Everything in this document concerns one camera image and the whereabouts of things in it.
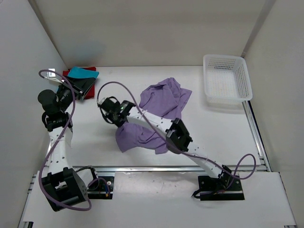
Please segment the red t shirt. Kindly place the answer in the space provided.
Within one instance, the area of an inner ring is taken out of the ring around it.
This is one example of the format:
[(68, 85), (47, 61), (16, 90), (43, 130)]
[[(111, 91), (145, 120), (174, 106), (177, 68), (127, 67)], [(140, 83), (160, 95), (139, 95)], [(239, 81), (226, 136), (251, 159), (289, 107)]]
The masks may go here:
[[(83, 69), (88, 69), (88, 70), (96, 70), (96, 67), (92, 66), (92, 67), (82, 67)], [(71, 69), (65, 70), (63, 71), (63, 76), (68, 77), (67, 74), (69, 73)], [(84, 99), (91, 99), (94, 98), (95, 96), (95, 85), (92, 86), (92, 88), (90, 89), (90, 91), (88, 92), (88, 94), (85, 96)]]

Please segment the teal t shirt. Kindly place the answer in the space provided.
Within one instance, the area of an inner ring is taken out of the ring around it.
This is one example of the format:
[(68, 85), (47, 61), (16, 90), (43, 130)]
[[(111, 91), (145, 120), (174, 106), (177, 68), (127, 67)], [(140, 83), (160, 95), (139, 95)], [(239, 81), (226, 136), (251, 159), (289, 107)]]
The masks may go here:
[(99, 72), (94, 70), (83, 69), (79, 67), (73, 67), (69, 71), (67, 76), (74, 79), (87, 79), (87, 78), (97, 79), (99, 76)]

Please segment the lavender cloth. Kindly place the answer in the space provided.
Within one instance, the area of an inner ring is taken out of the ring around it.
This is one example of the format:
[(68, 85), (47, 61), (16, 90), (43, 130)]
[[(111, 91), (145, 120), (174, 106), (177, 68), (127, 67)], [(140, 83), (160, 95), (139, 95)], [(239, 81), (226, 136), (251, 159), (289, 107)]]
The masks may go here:
[[(139, 107), (159, 117), (181, 119), (181, 112), (191, 94), (191, 90), (182, 88), (175, 78), (170, 77), (143, 90)], [(135, 147), (154, 150), (156, 154), (168, 151), (166, 143), (155, 131), (133, 123), (124, 123), (119, 127), (115, 139), (121, 152)]]

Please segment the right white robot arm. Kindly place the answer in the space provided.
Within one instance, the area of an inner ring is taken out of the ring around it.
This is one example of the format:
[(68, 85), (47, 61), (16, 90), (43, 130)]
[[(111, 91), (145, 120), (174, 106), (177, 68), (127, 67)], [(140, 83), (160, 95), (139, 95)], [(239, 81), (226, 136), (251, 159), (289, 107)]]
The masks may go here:
[(132, 123), (154, 130), (163, 138), (169, 151), (189, 157), (207, 173), (215, 186), (214, 192), (228, 190), (232, 184), (231, 170), (225, 165), (203, 157), (201, 148), (193, 142), (181, 119), (159, 117), (132, 102), (125, 100), (120, 103), (113, 96), (103, 98), (97, 102), (97, 106), (103, 118), (117, 127), (124, 123)]

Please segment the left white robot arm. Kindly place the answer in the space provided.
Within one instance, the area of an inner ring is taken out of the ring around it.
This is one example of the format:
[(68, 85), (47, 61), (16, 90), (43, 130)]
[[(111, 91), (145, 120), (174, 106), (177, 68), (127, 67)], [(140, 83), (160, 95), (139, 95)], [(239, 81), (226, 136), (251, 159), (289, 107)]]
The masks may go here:
[(66, 77), (56, 92), (46, 89), (39, 93), (38, 101), (44, 110), (42, 122), (50, 137), (51, 149), (46, 155), (38, 181), (54, 211), (73, 209), (82, 211), (76, 205), (89, 199), (87, 188), (98, 188), (100, 179), (92, 168), (76, 172), (71, 163), (71, 141), (73, 137), (73, 111), (76, 100), (83, 100), (94, 86), (96, 78)]

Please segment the white plastic basket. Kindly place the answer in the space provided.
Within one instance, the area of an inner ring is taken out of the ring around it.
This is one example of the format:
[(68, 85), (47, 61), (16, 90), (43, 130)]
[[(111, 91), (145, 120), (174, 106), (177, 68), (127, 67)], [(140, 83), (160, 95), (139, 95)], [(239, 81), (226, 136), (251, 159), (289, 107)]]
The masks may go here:
[(204, 91), (211, 104), (237, 105), (253, 98), (244, 58), (207, 54), (203, 57)]

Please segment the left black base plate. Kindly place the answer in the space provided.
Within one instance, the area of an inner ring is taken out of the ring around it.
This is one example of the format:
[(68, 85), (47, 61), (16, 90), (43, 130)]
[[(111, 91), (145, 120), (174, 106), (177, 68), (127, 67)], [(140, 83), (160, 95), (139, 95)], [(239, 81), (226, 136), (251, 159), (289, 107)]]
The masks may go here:
[(91, 200), (111, 200), (114, 191), (114, 174), (97, 176), (93, 183), (89, 183), (87, 194)]

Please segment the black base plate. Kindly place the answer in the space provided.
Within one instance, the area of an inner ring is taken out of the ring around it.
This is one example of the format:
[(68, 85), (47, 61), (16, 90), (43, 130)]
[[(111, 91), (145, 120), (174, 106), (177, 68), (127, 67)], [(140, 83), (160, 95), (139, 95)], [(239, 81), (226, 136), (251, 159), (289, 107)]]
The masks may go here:
[(97, 176), (93, 183), (89, 183), (87, 194), (91, 200), (111, 200), (114, 191), (114, 174)]
[(199, 189), (192, 197), (200, 201), (236, 201), (245, 200), (241, 181), (229, 178), (227, 185), (219, 183), (209, 176), (198, 177)]

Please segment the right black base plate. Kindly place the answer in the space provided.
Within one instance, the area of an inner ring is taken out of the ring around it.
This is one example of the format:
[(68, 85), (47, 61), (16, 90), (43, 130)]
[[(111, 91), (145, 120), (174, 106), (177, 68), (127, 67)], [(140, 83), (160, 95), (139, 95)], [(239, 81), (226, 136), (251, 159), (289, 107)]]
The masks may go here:
[(245, 200), (241, 181), (229, 178), (227, 185), (219, 183), (209, 176), (198, 177), (199, 189), (192, 197), (200, 201), (236, 201)]

